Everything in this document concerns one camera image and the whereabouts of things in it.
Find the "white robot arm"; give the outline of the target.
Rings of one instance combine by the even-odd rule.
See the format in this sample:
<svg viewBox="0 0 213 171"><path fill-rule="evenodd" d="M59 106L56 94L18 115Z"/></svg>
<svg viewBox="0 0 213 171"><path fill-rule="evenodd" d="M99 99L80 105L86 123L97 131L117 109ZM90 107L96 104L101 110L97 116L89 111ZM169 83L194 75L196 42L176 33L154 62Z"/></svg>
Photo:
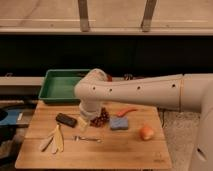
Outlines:
<svg viewBox="0 0 213 171"><path fill-rule="evenodd" d="M74 94L86 121L100 114L103 101L200 113L189 171L213 171L213 73L110 82L103 70L92 69L75 85Z"/></svg>

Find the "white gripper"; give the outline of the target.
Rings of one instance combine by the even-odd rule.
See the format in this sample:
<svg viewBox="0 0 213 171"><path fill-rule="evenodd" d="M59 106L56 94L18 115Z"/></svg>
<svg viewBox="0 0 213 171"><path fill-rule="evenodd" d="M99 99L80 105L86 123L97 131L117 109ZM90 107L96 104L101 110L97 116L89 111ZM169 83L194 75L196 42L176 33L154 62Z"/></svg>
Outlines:
<svg viewBox="0 0 213 171"><path fill-rule="evenodd" d="M99 103L81 102L79 109L81 117L78 118L78 127L82 132L84 132L89 125L87 121L91 121L101 114L101 105Z"/></svg>

